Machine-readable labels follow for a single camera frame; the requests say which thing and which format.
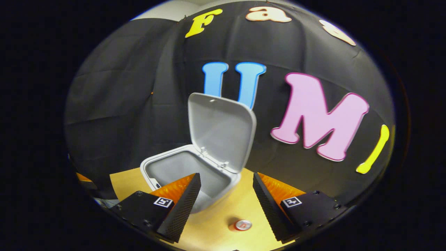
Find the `soda can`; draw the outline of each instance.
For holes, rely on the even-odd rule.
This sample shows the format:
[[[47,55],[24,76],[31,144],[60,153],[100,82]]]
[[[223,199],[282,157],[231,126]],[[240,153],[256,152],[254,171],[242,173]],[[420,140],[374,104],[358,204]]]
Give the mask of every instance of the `soda can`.
[[[252,223],[248,220],[239,220],[229,225],[229,230],[233,232],[246,231],[252,227]]]

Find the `letter f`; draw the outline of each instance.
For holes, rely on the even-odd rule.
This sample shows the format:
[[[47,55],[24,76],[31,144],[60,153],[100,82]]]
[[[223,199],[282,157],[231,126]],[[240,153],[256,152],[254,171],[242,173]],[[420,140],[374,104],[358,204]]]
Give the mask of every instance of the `letter f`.
[[[196,16],[193,20],[192,26],[190,27],[189,32],[186,34],[186,38],[196,35],[198,33],[201,33],[204,31],[204,28],[202,25],[208,25],[212,22],[214,19],[214,15],[219,15],[223,12],[222,9],[216,9],[207,13],[204,13],[202,15]]]

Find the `letter m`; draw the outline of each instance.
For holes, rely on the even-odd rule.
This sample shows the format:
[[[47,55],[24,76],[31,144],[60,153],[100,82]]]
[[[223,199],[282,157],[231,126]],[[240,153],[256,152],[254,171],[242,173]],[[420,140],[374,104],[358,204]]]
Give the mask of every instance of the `letter m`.
[[[325,144],[318,146],[317,153],[333,161],[342,161],[369,105],[355,93],[348,93],[331,112],[327,112],[322,85],[313,76],[289,73],[285,81],[291,86],[291,94],[280,127],[271,130],[278,141],[295,144],[299,141],[297,129],[303,123],[303,145],[312,148],[329,133]]]

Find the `foam letter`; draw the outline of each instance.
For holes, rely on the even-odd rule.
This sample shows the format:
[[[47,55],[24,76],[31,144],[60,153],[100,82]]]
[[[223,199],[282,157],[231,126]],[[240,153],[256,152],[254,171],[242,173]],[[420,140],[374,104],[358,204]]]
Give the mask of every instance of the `foam letter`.
[[[271,136],[288,144],[299,141],[297,129],[303,120],[303,145],[312,148],[330,132],[329,140],[317,148],[317,153],[333,161],[342,161],[369,105],[354,93],[348,93],[327,113],[322,85],[313,76],[289,73],[285,77],[291,94],[280,127],[271,130]]]
[[[291,21],[291,18],[287,17],[283,10],[274,7],[253,7],[249,11],[251,12],[246,15],[246,19],[249,21],[271,20],[281,23]]]
[[[222,9],[216,9],[202,15],[196,16],[193,20],[192,26],[190,27],[189,32],[186,34],[186,38],[196,35],[204,31],[202,25],[208,25],[214,19],[214,15],[219,15],[223,12]]]
[[[243,62],[237,64],[235,70],[241,75],[238,101],[252,109],[256,101],[259,76],[266,72],[266,66],[259,63]]]
[[[356,171],[358,173],[365,174],[370,170],[373,163],[376,161],[376,159],[380,155],[381,151],[383,150],[384,145],[388,141],[389,135],[390,135],[389,128],[386,125],[382,125],[380,139],[378,140],[378,143],[376,144],[375,149],[373,149],[372,153],[367,158],[367,160],[357,167]]]
[[[223,62],[207,63],[203,66],[204,94],[221,97],[223,73],[229,66]],[[242,62],[235,66],[240,73],[240,90],[238,102],[253,108],[257,94],[259,76],[266,72],[266,66],[253,62]]]
[[[221,97],[223,73],[228,68],[228,64],[223,62],[212,62],[203,66],[204,94]]]
[[[349,38],[344,32],[336,28],[331,23],[324,20],[319,20],[319,22],[323,25],[324,30],[333,37],[339,38],[342,41],[349,43],[350,45],[356,46],[356,43],[351,38]]]

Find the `wooden table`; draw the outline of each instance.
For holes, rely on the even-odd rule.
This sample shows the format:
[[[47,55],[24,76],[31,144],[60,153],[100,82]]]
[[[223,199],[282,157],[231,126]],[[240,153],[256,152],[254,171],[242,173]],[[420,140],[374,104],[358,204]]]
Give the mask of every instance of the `wooden table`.
[[[283,250],[285,245],[276,241],[252,188],[252,178],[253,172],[244,168],[240,182],[230,193],[206,210],[189,216],[179,243],[165,243],[191,251]],[[152,191],[139,168],[111,174],[110,179],[119,200],[138,190]],[[237,219],[251,221],[252,228],[231,232],[228,225]]]

